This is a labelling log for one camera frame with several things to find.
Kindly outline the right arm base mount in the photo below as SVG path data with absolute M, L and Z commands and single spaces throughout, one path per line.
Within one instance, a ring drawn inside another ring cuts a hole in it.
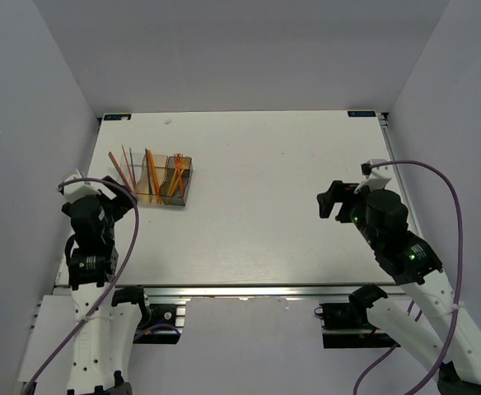
M 364 285 L 348 296 L 347 302 L 320 303 L 314 315 L 321 321 L 323 347 L 337 349 L 388 349 L 395 341 L 373 326 L 367 310 L 388 294 L 374 284 Z

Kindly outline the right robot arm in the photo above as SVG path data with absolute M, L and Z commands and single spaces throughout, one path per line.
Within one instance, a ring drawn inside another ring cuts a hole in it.
M 481 394 L 481 331 L 458 300 L 439 257 L 409 230 L 409 210 L 401 197 L 336 180 L 316 200 L 322 218 L 335 204 L 341 206 L 336 221 L 359 230 L 380 268 L 418 306 L 430 328 L 421 327 L 375 284 L 350 295 L 350 321 L 386 332 L 429 373 L 439 393 Z

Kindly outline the red-orange fork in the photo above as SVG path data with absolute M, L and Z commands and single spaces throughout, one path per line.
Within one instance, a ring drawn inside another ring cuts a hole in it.
M 178 174 L 178 184 L 180 195 L 184 195 L 183 172 L 184 172 L 184 157 L 181 153 L 175 153 L 174 163 Z

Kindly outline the orange knife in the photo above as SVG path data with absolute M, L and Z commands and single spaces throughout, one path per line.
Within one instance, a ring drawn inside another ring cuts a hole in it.
M 160 184 L 159 184 L 159 180 L 158 180 L 157 173 L 156 173 L 155 162 L 154 162 L 154 160 L 153 160 L 153 155 L 152 155 L 151 152 L 149 153 L 149 157 L 150 157 L 150 161 L 151 161 L 152 177 L 153 177 L 153 180 L 154 180 L 154 189 L 155 189 L 155 194 L 156 194 L 156 203 L 159 204 L 159 205 L 161 205 L 161 204 L 163 204 L 163 202 L 162 202 L 162 199 L 161 199 Z

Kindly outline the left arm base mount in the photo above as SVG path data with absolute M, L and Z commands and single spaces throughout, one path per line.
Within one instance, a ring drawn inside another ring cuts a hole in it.
M 181 337 L 181 330 L 175 323 L 177 305 L 155 303 L 149 300 L 147 292 L 141 286 L 117 289 L 111 305 L 115 318 L 123 317 L 124 311 L 117 308 L 131 307 L 138 311 L 139 321 L 131 326 L 135 330 L 134 344 L 175 345 Z

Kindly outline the orange fork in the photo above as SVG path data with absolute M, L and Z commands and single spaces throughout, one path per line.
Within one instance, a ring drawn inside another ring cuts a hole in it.
M 174 173 L 173 173 L 172 178 L 171 178 L 170 187 L 169 187 L 168 192 L 167 192 L 168 197 L 172 197 L 173 194 L 175 193 L 177 183 L 178 183 L 178 174 L 177 174 L 177 170 L 176 170 L 176 167 L 175 167 Z

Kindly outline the red chopstick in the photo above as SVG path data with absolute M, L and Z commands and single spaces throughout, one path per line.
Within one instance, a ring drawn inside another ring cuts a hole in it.
M 130 161 L 128 160 L 128 155 L 127 155 L 127 152 L 126 152 L 126 150 L 125 150 L 125 148 L 124 148 L 123 145 L 121 146 L 121 148 L 122 148 L 122 152 L 123 152 L 123 154 L 124 154 L 125 163 L 126 163 L 127 169 L 128 169 L 128 175 L 129 175 L 129 179 L 130 179 L 130 183 L 131 183 L 130 185 L 132 186 L 132 189 L 133 189 L 132 176 L 130 175 L 130 172 L 129 172 L 129 171 L 130 171 L 130 163 L 129 163 Z
M 125 187 L 132 192 L 133 187 L 131 186 L 131 183 L 128 181 L 127 177 L 125 176 L 125 173 L 123 172 L 121 166 L 119 165 L 119 162 L 116 160 L 114 153 L 112 151 L 108 152 L 108 157 L 110 158 L 110 161 L 112 165 L 114 166 L 115 170 L 117 171 L 119 177 L 121 180 L 124 182 Z

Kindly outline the dark teal chopstick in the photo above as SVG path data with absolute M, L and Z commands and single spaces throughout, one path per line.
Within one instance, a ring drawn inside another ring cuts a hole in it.
M 135 175 L 135 169 L 134 169 L 134 159 L 133 159 L 133 152 L 132 148 L 128 149 L 128 155 L 129 155 L 129 160 L 130 160 L 130 175 L 132 176 L 132 181 L 133 181 L 133 190 L 134 192 L 137 191 L 137 182 L 136 182 L 136 175 Z

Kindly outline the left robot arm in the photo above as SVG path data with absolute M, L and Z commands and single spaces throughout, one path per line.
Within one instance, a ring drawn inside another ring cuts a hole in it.
M 63 213 L 72 235 L 65 247 L 68 287 L 74 308 L 69 394 L 130 394 L 128 363 L 135 332 L 146 326 L 151 308 L 141 287 L 118 290 L 124 265 L 118 262 L 114 228 L 137 200 L 129 187 L 110 176 L 70 177 L 61 189 Z

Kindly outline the blue plastic knife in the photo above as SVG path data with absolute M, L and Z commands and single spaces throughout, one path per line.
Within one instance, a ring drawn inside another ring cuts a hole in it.
M 151 161 L 150 161 L 149 153 L 150 153 L 149 151 L 146 151 L 145 159 L 146 159 L 146 168 L 147 168 L 148 190 L 149 190 L 150 199 L 152 200 L 152 198 L 154 197 L 154 180 L 151 172 Z

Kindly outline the red-orange knife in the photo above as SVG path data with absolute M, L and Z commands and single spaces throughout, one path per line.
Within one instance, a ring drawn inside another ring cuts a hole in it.
M 152 181 L 152 187 L 153 187 L 153 192 L 154 192 L 154 197 L 156 199 L 156 203 L 160 204 L 161 203 L 161 197 L 159 193 L 159 184 L 157 181 L 157 176 L 156 176 L 156 168 L 154 165 L 154 160 L 152 153 L 148 150 L 145 149 L 146 157 L 147 157 L 147 165 L 149 169 L 149 178 Z

